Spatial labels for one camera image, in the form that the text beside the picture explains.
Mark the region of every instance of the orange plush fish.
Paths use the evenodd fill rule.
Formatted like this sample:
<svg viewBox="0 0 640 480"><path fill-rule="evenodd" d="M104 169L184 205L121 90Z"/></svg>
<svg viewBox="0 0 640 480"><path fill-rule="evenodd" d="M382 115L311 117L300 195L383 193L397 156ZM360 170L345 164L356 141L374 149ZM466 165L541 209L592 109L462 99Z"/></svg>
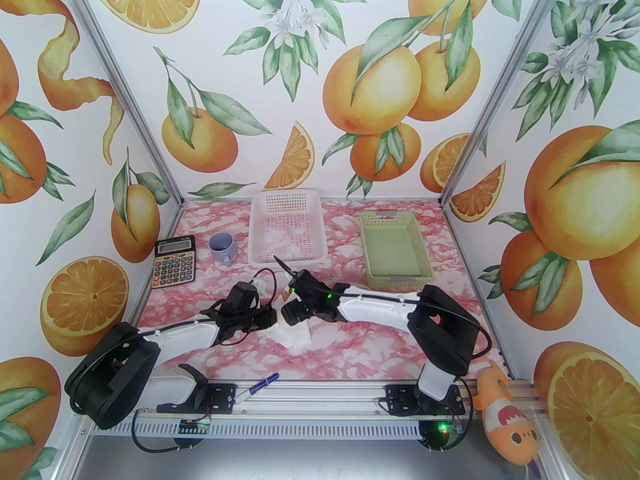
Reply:
<svg viewBox="0 0 640 480"><path fill-rule="evenodd" d="M530 466L535 476L539 471L535 462L538 456L538 439L532 423L514 405L514 397L500 386L509 386L509 380L500 366L491 366L478 372L477 391L473 408L483 411L482 423L489 442L509 462Z"/></svg>

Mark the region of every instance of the white plastic basket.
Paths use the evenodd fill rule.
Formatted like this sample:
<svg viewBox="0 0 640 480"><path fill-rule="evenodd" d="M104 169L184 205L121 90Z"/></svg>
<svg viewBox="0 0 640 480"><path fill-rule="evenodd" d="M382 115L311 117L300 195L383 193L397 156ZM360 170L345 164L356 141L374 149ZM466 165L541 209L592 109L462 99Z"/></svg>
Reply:
<svg viewBox="0 0 640 480"><path fill-rule="evenodd" d="M327 257L325 219L315 190L271 190L251 199L249 263L278 266L274 255L290 266Z"/></svg>

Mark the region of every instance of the calculator display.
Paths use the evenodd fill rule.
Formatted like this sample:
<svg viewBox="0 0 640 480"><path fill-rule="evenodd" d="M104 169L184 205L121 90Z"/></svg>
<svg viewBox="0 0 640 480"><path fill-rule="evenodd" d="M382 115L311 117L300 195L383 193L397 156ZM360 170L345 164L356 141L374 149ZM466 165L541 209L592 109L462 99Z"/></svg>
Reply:
<svg viewBox="0 0 640 480"><path fill-rule="evenodd" d="M170 242L168 244L158 245L158 253L164 254L167 252L188 249L191 244L191 240L181 240L180 242Z"/></svg>

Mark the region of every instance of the metal floor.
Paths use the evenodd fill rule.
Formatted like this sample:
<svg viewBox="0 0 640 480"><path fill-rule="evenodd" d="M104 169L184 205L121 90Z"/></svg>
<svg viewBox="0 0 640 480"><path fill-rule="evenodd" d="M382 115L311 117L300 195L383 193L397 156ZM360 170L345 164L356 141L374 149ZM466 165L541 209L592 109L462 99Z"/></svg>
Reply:
<svg viewBox="0 0 640 480"><path fill-rule="evenodd" d="M525 467L503 460L473 423L444 453L416 441L205 439L192 452L147 454L130 438L94 436L73 480L524 480Z"/></svg>

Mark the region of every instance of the basket handle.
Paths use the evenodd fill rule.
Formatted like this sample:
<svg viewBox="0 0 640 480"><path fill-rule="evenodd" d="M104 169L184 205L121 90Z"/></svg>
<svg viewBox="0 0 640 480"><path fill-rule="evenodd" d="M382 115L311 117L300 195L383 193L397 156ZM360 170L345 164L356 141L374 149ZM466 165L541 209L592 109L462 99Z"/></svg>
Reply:
<svg viewBox="0 0 640 480"><path fill-rule="evenodd" d="M398 211L396 210L376 210L375 218L376 219L395 219L398 215Z"/></svg>

